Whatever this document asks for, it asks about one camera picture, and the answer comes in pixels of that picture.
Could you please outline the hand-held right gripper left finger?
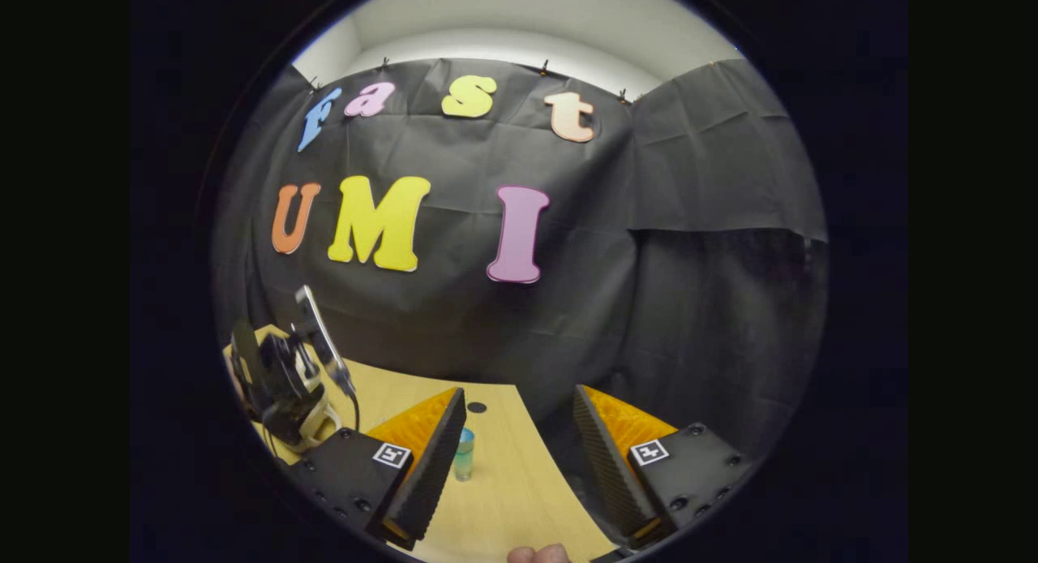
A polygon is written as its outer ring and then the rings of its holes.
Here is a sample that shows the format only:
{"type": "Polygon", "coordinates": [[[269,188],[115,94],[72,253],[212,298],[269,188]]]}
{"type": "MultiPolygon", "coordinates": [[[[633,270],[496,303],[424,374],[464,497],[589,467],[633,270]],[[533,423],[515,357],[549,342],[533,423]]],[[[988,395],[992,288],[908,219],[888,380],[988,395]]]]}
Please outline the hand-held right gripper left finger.
{"type": "Polygon", "coordinates": [[[448,387],[368,433],[342,428],[288,466],[288,475],[338,526],[411,551],[424,540],[467,418],[448,387]]]}

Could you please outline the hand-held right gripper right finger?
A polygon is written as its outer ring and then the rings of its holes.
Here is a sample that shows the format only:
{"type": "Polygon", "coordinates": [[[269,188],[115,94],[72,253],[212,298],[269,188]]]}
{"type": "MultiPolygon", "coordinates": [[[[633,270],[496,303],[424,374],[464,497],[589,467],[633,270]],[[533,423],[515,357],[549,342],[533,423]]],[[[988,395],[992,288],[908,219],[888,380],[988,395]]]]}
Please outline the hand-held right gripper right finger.
{"type": "Polygon", "coordinates": [[[609,522],[628,548],[703,522],[753,470],[746,453],[704,423],[671,426],[588,385],[574,390],[573,418],[609,522]]]}

